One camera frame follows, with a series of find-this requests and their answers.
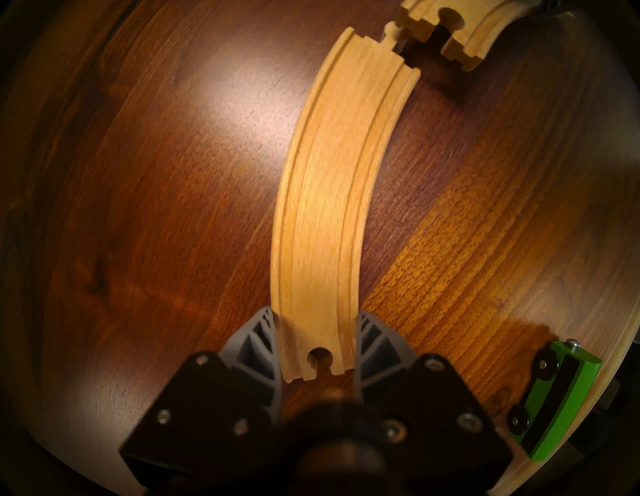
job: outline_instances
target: curved wooden track piece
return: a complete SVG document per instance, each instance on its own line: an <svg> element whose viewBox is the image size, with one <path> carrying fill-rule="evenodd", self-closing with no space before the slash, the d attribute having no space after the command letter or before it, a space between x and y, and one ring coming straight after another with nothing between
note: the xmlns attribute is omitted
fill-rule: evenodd
<svg viewBox="0 0 640 496"><path fill-rule="evenodd" d="M532 13L541 0L404 0L396 24L425 42L438 24L451 32L442 55L458 60L465 71L485 58L502 30Z"/></svg>
<svg viewBox="0 0 640 496"><path fill-rule="evenodd" d="M420 71L347 28L325 59L285 163L271 248L271 304L282 377L316 377L310 354L333 355L334 375L353 368L358 278L378 168Z"/></svg>

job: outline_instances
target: green toy train car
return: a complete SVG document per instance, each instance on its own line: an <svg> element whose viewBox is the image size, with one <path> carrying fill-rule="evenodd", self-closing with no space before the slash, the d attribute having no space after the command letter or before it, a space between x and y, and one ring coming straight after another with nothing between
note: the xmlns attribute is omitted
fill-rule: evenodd
<svg viewBox="0 0 640 496"><path fill-rule="evenodd" d="M554 452L601 365L574 339L552 341L536 354L529 389L507 418L511 435L530 459L543 461Z"/></svg>

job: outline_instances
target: wooden train track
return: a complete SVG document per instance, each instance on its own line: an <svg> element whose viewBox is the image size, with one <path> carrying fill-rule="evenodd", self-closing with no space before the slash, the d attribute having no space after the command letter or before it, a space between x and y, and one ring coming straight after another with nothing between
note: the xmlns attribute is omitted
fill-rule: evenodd
<svg viewBox="0 0 640 496"><path fill-rule="evenodd" d="M399 29L392 29L399 35ZM276 203L271 304L282 377L353 368L358 278L371 193L389 137L420 71L382 43L347 28L325 59L298 120Z"/></svg>

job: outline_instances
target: wood grain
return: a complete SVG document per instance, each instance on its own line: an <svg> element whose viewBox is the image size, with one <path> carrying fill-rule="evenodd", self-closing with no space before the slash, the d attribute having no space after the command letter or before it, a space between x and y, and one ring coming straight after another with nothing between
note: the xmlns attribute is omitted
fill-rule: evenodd
<svg viewBox="0 0 640 496"><path fill-rule="evenodd" d="M60 460L141 492L118 446L190 353L269 303L314 76L346 26L378 38L396 8L76 0L38 31L0 95L0 370ZM635 334L640 101L580 15L514 23L468 74L446 39L406 54L422 75L374 189L360 302L500 422L549 337L604 358L600 388ZM286 414L348 380L292 382ZM519 454L495 494L537 467Z"/></svg>
<svg viewBox="0 0 640 496"><path fill-rule="evenodd" d="M332 354L334 375L355 364L360 254L373 185L420 77L392 52L396 41L389 35L379 44L345 29L289 145L271 244L271 306L288 383L316 378L317 348Z"/></svg>

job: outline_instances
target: walnut wood surface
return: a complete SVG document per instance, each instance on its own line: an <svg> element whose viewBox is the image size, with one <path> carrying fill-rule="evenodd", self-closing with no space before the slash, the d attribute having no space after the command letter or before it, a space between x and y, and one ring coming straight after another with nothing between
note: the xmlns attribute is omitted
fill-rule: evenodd
<svg viewBox="0 0 640 496"><path fill-rule="evenodd" d="M38 32L0 97L0 366L62 461L140 493L118 446L191 352L269 303L311 82L346 26L376 37L396 9L77 0ZM360 301L449 358L498 423L535 350L575 337L605 359L590 404L640 321L637 89L580 15L516 22L469 74L443 34L407 54L422 77L374 190ZM349 378L295 381L286 414ZM494 492L536 468L518 452Z"/></svg>

